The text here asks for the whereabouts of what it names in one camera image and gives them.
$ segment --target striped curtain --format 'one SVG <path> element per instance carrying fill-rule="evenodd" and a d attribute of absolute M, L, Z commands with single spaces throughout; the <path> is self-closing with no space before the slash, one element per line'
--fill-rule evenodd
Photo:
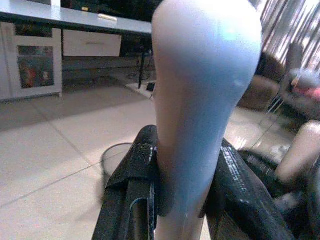
<path fill-rule="evenodd" d="M 290 43 L 303 45 L 302 67 L 320 72 L 320 0 L 252 0 L 262 24 L 262 51 L 285 64 Z"/>

